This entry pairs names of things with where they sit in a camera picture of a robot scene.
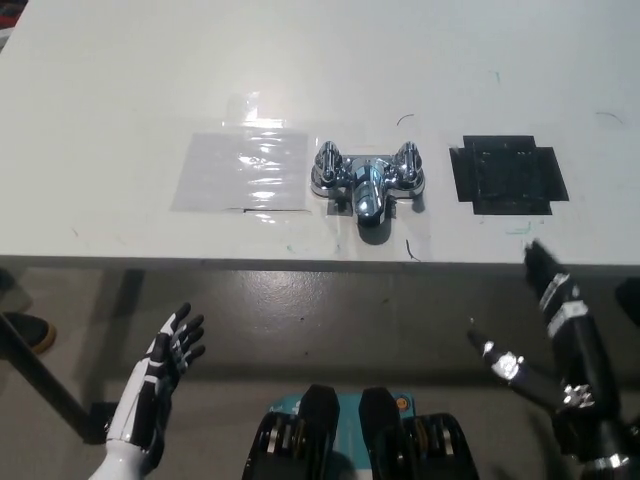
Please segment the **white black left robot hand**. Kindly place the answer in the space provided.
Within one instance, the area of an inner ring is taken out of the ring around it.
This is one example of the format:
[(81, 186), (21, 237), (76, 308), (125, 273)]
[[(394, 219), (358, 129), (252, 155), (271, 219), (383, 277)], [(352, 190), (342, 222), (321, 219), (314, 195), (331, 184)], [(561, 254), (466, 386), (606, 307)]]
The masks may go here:
[(158, 330), (145, 354), (135, 364), (106, 435), (142, 455), (142, 471), (149, 473), (164, 453), (172, 395), (206, 347), (204, 316), (191, 318), (191, 304), (174, 311)]

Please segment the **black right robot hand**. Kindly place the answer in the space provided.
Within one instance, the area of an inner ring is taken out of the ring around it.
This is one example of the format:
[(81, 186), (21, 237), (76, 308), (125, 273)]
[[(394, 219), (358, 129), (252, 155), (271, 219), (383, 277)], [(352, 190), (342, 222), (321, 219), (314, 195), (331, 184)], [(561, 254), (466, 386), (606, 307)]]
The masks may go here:
[(561, 453), (581, 464), (582, 478), (638, 478), (639, 438), (621, 417), (611, 361), (579, 284), (538, 240), (526, 245), (524, 265), (555, 375), (536, 370), (477, 328), (468, 332), (471, 345), (502, 384), (549, 415)]

